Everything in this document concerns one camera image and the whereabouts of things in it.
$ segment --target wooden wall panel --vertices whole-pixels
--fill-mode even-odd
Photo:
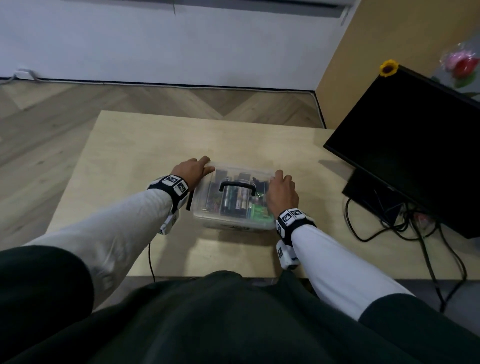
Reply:
[[[480,0],[361,0],[316,90],[327,127],[343,121],[384,61],[430,76],[478,25]]]

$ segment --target hand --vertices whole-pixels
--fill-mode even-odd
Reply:
[[[208,162],[210,158],[207,156],[203,156],[200,160],[192,158],[176,165],[171,174],[182,177],[188,184],[189,191],[193,191],[203,177],[215,171],[215,167],[205,167]]]
[[[299,196],[295,192],[295,182],[292,176],[283,178],[283,171],[278,170],[275,177],[270,180],[267,192],[267,206],[275,219],[285,210],[298,208]]]

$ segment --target clear plastic storage box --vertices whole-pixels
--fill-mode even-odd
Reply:
[[[273,173],[209,165],[216,170],[203,178],[193,195],[191,210],[196,219],[214,229],[275,229],[265,196]]]

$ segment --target red flower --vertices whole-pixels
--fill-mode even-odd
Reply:
[[[467,78],[473,73],[479,61],[480,59],[478,58],[465,58],[459,61],[455,65],[455,68],[453,69],[453,72],[452,72],[453,77],[456,78],[457,80],[460,80],[462,78]]]

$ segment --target wall outlet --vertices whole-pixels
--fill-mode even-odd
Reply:
[[[15,77],[20,80],[31,80],[34,81],[36,79],[35,74],[31,70],[26,70],[23,68],[19,68],[14,73]]]

